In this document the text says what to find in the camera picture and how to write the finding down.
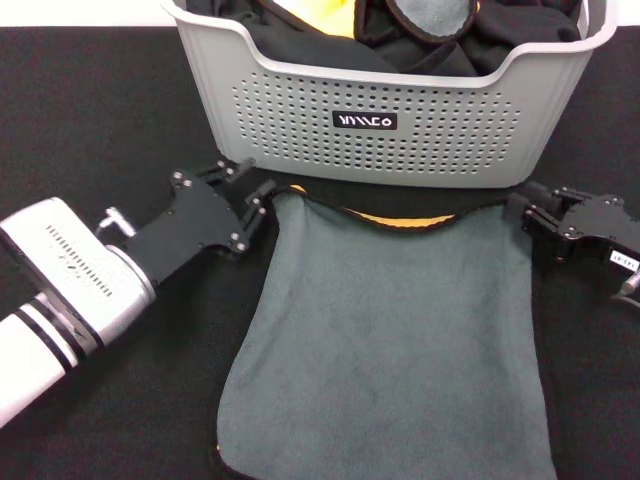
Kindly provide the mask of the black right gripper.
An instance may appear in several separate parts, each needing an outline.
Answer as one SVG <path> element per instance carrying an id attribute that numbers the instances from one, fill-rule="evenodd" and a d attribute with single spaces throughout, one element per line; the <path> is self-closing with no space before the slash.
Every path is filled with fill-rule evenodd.
<path id="1" fill-rule="evenodd" d="M 507 198 L 504 218 L 542 240 L 556 260 L 592 254 L 632 273 L 639 271 L 639 220 L 625 211 L 620 196 L 537 182 L 527 182 L 520 193 Z"/>

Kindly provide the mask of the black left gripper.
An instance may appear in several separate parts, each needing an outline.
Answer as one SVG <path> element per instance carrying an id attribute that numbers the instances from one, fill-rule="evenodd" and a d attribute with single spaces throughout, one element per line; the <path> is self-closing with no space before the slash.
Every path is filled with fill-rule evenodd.
<path id="1" fill-rule="evenodd" d="M 245 199 L 247 208 L 241 220 L 213 186 L 234 183 L 254 167 L 254 158 L 219 160 L 195 175 L 183 169 L 171 175 L 169 207 L 127 240 L 127 255 L 152 284 L 163 283 L 206 249 L 237 254 L 248 249 L 266 216 L 276 183 L 262 183 Z"/>

